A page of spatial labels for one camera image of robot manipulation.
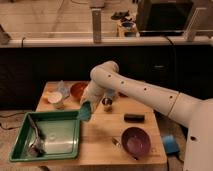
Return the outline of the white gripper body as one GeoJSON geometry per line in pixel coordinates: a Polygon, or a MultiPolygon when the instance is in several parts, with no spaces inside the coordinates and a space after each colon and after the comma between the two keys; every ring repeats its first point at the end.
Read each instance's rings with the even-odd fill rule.
{"type": "Polygon", "coordinates": [[[83,95],[81,96],[80,104],[83,105],[85,102],[90,103],[92,111],[95,111],[102,98],[102,88],[96,83],[89,83],[84,89],[83,95]]]}

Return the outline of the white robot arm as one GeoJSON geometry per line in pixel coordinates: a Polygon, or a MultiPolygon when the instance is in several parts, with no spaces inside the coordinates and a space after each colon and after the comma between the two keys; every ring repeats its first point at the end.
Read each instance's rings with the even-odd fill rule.
{"type": "Polygon", "coordinates": [[[119,66],[107,61],[90,72],[80,104],[94,112],[107,89],[133,98],[188,128],[183,171],[213,171],[213,98],[201,100],[187,94],[133,80],[119,74],[119,66]]]}

